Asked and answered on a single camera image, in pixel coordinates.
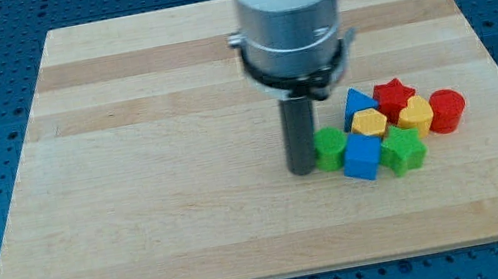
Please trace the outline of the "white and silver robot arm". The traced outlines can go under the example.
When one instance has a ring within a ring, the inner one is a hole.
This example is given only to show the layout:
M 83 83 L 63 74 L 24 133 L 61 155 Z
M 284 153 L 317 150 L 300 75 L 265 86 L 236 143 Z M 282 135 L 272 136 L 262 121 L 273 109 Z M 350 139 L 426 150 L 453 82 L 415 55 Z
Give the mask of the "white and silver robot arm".
M 279 100 L 330 96 L 346 67 L 353 32 L 340 34 L 337 0 L 234 0 L 243 70 Z

